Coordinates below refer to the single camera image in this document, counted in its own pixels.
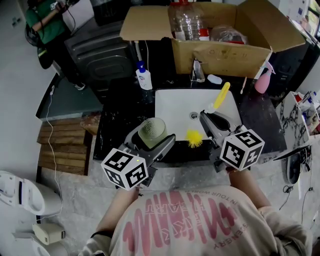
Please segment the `open cardboard box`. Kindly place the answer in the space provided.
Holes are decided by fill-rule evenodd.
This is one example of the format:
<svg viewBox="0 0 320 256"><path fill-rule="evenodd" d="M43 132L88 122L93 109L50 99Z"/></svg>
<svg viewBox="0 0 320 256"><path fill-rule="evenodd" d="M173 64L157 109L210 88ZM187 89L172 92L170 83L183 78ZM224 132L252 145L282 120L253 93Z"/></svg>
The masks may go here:
<svg viewBox="0 0 320 256"><path fill-rule="evenodd" d="M170 24L172 6L145 5L129 9L120 36L126 41L159 41L170 38L175 69L189 74L193 61L201 62L205 74L255 78L272 53L301 46L305 39L268 0L245 0L239 5L194 2L206 28L227 25L242 33L248 44L178 40Z"/></svg>

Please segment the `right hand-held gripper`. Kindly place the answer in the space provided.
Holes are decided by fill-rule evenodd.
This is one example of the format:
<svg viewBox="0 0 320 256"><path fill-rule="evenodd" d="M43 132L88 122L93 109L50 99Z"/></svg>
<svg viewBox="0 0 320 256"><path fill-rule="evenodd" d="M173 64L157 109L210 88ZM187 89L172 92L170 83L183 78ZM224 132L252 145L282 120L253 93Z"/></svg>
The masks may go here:
<svg viewBox="0 0 320 256"><path fill-rule="evenodd" d="M199 121L207 137L217 145L209 156L217 173L228 166L243 171L258 161L265 141L252 129L217 111L201 111Z"/></svg>

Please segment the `beige shirt with pink print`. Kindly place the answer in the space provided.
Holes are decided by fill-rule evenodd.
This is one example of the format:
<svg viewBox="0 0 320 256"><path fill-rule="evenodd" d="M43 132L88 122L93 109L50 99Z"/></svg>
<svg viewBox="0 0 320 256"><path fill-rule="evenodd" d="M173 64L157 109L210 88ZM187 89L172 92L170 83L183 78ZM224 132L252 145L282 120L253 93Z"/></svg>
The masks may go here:
<svg viewBox="0 0 320 256"><path fill-rule="evenodd" d="M311 256L312 234L229 185L150 193L78 256Z"/></svg>

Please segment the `brown mottled board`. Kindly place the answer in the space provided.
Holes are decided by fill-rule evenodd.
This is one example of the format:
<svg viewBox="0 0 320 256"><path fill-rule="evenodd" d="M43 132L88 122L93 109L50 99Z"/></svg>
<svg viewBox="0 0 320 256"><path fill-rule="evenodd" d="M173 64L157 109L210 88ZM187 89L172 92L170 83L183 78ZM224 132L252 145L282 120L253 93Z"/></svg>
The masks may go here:
<svg viewBox="0 0 320 256"><path fill-rule="evenodd" d="M96 136L99 129L101 112L83 113L80 119L80 126L93 136Z"/></svg>

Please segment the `clear plastic bag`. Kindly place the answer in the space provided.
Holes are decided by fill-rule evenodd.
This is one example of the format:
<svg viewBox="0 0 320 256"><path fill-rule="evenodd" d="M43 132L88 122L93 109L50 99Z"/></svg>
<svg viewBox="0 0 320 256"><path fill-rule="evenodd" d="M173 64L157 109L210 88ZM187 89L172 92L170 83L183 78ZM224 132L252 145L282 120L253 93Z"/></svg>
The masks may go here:
<svg viewBox="0 0 320 256"><path fill-rule="evenodd" d="M209 39L215 42L248 45L248 38L238 30L229 25L218 25L213 27L209 33Z"/></svg>

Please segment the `pink spray bottle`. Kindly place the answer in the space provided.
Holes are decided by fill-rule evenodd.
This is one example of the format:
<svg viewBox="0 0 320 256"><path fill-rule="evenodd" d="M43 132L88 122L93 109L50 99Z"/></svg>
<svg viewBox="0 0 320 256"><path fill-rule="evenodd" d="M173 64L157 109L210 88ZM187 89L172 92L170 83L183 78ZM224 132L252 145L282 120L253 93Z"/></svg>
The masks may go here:
<svg viewBox="0 0 320 256"><path fill-rule="evenodd" d="M275 74L274 68L269 62L262 66L262 68L267 69L267 71L258 78L254 85L255 90L260 94L266 92L270 84L271 75Z"/></svg>

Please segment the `yellow handled bottle brush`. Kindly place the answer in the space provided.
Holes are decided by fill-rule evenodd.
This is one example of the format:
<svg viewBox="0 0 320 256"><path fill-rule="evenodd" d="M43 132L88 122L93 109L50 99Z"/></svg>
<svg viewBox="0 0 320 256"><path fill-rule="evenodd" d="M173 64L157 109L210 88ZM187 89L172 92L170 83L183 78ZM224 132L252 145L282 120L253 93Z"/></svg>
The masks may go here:
<svg viewBox="0 0 320 256"><path fill-rule="evenodd" d="M229 82L224 83L214 103L211 103L207 108L207 112L209 114L213 114L220 107L220 105L223 103L223 101L227 96L230 86L231 84ZM199 132L197 129L188 129L186 131L185 139L187 140L188 146L190 148L197 148L197 147L200 147L201 144L203 143L203 137L204 135L201 132Z"/></svg>

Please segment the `black oval device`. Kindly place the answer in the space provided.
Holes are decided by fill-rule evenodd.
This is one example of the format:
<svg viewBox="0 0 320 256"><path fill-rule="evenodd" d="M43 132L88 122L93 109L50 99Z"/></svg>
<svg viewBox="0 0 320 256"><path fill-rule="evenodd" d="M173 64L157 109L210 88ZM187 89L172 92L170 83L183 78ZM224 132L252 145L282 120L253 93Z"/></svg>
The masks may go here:
<svg viewBox="0 0 320 256"><path fill-rule="evenodd" d="M301 172L301 155L295 153L287 158L286 177L290 184L296 184Z"/></svg>

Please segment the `black plastic crate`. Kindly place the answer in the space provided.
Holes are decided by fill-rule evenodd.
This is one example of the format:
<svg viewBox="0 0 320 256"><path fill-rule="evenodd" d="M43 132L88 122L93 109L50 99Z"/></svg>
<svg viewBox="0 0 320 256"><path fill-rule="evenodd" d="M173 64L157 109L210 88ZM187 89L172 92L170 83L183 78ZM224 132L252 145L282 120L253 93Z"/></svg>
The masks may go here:
<svg viewBox="0 0 320 256"><path fill-rule="evenodd" d="M90 0L90 3L99 26L122 21L131 7L131 0Z"/></svg>

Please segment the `white toilet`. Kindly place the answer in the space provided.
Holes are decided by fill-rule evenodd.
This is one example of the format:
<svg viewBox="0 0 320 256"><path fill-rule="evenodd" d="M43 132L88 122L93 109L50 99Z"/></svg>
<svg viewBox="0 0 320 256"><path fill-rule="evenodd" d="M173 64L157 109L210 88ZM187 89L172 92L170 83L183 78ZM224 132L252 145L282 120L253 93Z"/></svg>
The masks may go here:
<svg viewBox="0 0 320 256"><path fill-rule="evenodd" d="M0 202L23 208L37 216L51 216L62 209L60 196L51 188L0 170Z"/></svg>

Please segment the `brown wooden pallet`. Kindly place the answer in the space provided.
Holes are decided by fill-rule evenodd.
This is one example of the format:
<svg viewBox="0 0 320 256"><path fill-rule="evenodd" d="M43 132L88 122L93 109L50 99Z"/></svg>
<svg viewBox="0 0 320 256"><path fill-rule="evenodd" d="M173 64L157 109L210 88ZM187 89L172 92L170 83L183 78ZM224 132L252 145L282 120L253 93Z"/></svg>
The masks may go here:
<svg viewBox="0 0 320 256"><path fill-rule="evenodd" d="M79 117L43 121L37 138L41 145L38 166L86 176L92 139Z"/></svg>

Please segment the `chrome faucet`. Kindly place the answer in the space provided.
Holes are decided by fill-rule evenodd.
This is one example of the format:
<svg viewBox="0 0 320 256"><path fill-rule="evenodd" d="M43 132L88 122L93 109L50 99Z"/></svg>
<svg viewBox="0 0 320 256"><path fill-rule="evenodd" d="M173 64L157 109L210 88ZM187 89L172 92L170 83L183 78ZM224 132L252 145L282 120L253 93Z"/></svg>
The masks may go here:
<svg viewBox="0 0 320 256"><path fill-rule="evenodd" d="M204 83L206 78L205 74L202 70L201 62L198 59L193 60L192 64L192 73L191 73L191 81L192 82L198 82L198 83Z"/></svg>

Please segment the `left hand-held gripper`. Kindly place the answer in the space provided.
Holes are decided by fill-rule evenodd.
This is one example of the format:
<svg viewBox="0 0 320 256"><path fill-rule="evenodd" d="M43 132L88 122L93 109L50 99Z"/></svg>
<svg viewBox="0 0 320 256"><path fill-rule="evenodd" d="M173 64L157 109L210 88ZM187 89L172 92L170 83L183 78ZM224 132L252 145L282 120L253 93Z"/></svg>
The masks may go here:
<svg viewBox="0 0 320 256"><path fill-rule="evenodd" d="M124 146L130 150L137 150L132 142L133 136L142 128L142 124L134 128L125 138ZM108 180L127 191L144 185L148 187L156 174L154 163L162 160L176 142L173 133L165 137L151 149L144 152L144 158L126 151L112 148L101 163L101 167Z"/></svg>

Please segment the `small white soap bar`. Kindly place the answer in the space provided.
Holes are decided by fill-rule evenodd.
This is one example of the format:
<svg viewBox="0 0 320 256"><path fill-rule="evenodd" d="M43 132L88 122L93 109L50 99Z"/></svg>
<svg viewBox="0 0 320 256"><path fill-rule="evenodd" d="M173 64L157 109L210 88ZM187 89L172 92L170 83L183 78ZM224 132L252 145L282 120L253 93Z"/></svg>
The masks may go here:
<svg viewBox="0 0 320 256"><path fill-rule="evenodd" d="M209 82L211 82L212 84L216 84L216 85L221 85L223 82L223 80L220 77L213 75L213 74L209 74L207 76L207 79Z"/></svg>

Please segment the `person's left forearm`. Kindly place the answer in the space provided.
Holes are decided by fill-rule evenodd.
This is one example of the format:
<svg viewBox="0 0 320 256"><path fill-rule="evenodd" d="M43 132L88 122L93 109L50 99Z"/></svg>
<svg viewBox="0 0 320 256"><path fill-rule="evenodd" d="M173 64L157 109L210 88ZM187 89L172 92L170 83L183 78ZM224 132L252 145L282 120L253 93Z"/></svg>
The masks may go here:
<svg viewBox="0 0 320 256"><path fill-rule="evenodd" d="M134 187L132 190L125 190L123 188L119 188L116 191L116 194L104 214L103 218L99 222L96 231L106 231L106 232L114 232L115 228L127 210L127 208L139 197L140 188Z"/></svg>

